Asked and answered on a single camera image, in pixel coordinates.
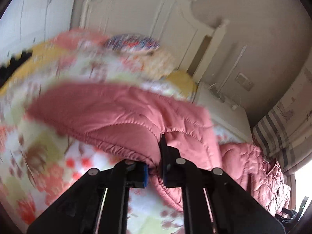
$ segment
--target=bed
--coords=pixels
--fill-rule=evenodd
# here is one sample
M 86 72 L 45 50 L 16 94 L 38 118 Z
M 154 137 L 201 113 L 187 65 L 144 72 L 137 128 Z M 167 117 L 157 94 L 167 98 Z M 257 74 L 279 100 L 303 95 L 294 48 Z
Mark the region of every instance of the bed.
M 129 62 L 128 56 L 92 45 L 71 49 L 54 38 L 34 46 L 32 58 L 1 88 L 0 202 L 22 232 L 88 169 L 109 169 L 121 160 L 32 120 L 25 112 L 27 106 L 63 80 L 126 83 L 192 101 L 196 88 L 191 86 L 191 94 L 182 88 L 186 81 L 201 80 L 229 23 L 223 20 L 214 29 L 197 21 L 190 10 L 193 1 L 85 0 L 80 30 L 74 32 L 78 38 L 85 37 L 84 31 L 154 37 L 175 57 L 178 77 L 146 79 L 140 65 Z M 183 75 L 189 79 L 179 82 Z M 227 138 L 243 142 L 218 124 L 215 132 L 222 143 Z M 183 215 L 164 205 L 151 187 L 132 189 L 128 233 L 150 233 L 151 228 L 154 233 L 182 234 Z

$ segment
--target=striped curtain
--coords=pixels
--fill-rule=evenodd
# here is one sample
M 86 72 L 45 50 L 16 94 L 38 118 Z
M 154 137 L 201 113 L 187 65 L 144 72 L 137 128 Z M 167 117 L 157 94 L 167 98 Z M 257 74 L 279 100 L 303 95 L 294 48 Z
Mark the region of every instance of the striped curtain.
M 291 87 L 252 129 L 267 160 L 291 175 L 312 160 L 312 55 Z

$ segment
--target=gray wall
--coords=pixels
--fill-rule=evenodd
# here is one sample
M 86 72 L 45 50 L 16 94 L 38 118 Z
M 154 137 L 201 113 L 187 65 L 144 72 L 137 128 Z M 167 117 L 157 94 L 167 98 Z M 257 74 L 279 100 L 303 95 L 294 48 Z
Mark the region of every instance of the gray wall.
M 78 26 L 83 0 L 76 0 L 72 26 Z M 299 73 L 312 45 L 312 21 L 299 0 L 197 0 L 194 16 L 217 26 L 230 20 L 227 34 L 203 77 L 221 83 L 241 48 L 248 45 L 240 63 L 223 88 L 241 98 L 251 124 L 260 120 L 286 92 Z M 234 78 L 244 73 L 254 88 L 247 92 Z

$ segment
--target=electrical socket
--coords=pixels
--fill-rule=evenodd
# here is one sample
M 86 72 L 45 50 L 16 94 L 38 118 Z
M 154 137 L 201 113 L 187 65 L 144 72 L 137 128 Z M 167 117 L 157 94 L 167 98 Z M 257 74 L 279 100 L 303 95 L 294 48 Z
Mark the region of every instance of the electrical socket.
M 250 81 L 243 73 L 239 73 L 235 78 L 235 81 L 239 85 L 241 85 L 246 91 L 250 91 L 255 86 L 255 84 Z

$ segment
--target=headboard panel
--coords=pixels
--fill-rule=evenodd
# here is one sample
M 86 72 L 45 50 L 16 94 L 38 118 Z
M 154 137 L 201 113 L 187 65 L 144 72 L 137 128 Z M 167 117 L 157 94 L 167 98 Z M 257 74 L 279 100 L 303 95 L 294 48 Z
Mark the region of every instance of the headboard panel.
M 199 82 L 225 34 L 227 21 L 217 29 L 197 21 L 191 14 L 192 1 L 86 0 L 80 27 L 114 35 L 140 33 L 154 37 L 175 56 L 183 70 L 188 70 L 204 37 L 212 37 L 193 75 Z

